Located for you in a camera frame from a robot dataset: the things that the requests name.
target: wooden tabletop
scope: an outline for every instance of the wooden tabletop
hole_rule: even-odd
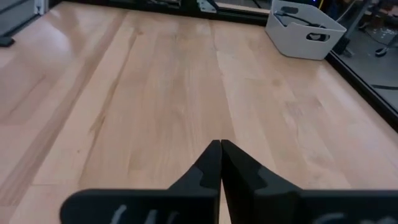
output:
[[[213,139],[306,189],[398,187],[398,135],[263,27],[63,2],[15,38],[0,50],[0,223],[59,223],[80,189],[165,189]]]

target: wooden table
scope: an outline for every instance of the wooden table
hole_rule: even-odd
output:
[[[167,188],[212,139],[303,188],[398,186],[398,135],[263,27],[63,2],[15,38],[0,50],[0,223],[58,223],[80,189]]]

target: white plastic container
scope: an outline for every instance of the white plastic container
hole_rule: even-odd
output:
[[[280,17],[282,24],[274,15],[276,11],[282,10],[292,16],[320,24],[326,29],[306,26],[307,23],[287,16]],[[288,57],[322,60],[343,36],[346,29],[314,6],[273,0],[266,32],[281,54]],[[326,34],[328,38],[326,41],[310,40],[309,34],[311,37]]]

